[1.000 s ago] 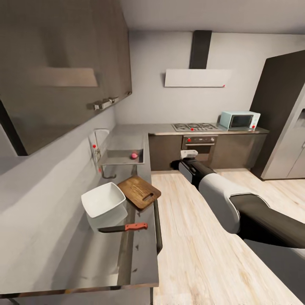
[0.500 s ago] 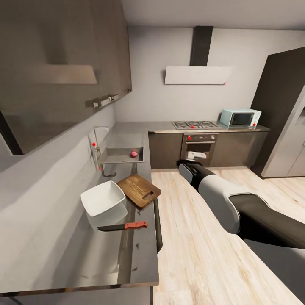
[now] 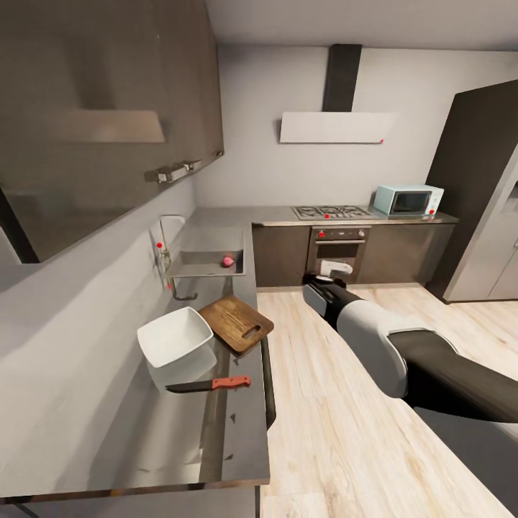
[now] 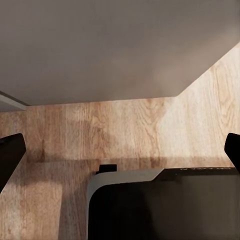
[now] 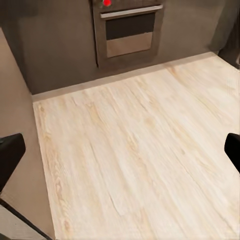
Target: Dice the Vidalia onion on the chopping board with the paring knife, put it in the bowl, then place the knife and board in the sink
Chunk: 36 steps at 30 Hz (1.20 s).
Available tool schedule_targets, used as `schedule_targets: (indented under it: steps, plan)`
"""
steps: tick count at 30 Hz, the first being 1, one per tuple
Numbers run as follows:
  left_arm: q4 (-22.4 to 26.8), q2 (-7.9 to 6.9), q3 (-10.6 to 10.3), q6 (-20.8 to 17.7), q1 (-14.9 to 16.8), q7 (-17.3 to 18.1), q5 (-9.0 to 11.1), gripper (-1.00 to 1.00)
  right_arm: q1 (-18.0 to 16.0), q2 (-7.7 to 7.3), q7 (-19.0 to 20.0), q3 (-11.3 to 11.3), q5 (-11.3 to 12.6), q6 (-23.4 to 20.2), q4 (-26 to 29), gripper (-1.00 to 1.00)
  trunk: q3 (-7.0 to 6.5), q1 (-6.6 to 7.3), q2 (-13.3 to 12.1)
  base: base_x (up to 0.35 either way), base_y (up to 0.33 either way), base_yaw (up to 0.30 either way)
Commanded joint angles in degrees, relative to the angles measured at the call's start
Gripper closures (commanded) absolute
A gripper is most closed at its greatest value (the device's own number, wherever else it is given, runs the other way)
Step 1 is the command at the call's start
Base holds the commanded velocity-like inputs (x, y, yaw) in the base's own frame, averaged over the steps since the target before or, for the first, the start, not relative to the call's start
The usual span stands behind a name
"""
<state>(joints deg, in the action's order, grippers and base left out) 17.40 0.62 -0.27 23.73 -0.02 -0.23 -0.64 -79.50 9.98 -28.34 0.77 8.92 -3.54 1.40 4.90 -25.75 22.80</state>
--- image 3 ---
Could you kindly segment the cutting board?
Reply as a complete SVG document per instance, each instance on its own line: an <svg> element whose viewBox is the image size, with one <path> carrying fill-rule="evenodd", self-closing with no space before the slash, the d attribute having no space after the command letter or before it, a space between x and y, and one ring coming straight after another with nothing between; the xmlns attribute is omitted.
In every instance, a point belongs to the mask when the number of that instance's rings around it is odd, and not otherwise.
<svg viewBox="0 0 518 518"><path fill-rule="evenodd" d="M198 313L212 332L237 355L243 355L274 330L274 322L233 294L214 301ZM249 339L244 339L255 329L259 331Z"/></svg>

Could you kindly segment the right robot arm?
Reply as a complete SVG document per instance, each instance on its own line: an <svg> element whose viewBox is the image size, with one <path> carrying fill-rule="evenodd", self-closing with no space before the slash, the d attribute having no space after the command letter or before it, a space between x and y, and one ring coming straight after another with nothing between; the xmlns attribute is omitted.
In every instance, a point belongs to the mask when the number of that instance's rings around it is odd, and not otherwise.
<svg viewBox="0 0 518 518"><path fill-rule="evenodd" d="M403 399L518 518L518 381L464 358L416 320L350 293L348 264L323 261L304 277L304 301L339 333L377 387Z"/></svg>

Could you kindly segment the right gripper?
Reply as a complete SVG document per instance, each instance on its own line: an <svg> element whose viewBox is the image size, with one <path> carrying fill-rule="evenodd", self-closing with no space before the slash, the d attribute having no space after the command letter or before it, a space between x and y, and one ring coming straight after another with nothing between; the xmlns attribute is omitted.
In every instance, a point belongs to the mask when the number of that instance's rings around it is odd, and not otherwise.
<svg viewBox="0 0 518 518"><path fill-rule="evenodd" d="M311 273L306 274L304 277L304 283L308 284L308 283L311 283L312 281L315 281L315 276L318 276L318 274L311 274ZM332 280L334 281L334 284L337 284L340 287L345 286L345 284L343 283L343 280L340 277L332 277Z"/></svg>

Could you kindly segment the parer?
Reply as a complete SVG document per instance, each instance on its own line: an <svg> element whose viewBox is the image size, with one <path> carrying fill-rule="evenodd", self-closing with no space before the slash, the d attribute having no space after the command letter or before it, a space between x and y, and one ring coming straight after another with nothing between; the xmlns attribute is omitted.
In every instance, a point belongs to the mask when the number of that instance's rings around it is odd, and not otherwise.
<svg viewBox="0 0 518 518"><path fill-rule="evenodd" d="M218 378L210 381L198 381L190 383L180 383L165 386L167 389L174 391L186 391L197 389L217 389L219 387L237 387L243 384L249 386L251 383L250 376L237 376L230 378Z"/></svg>

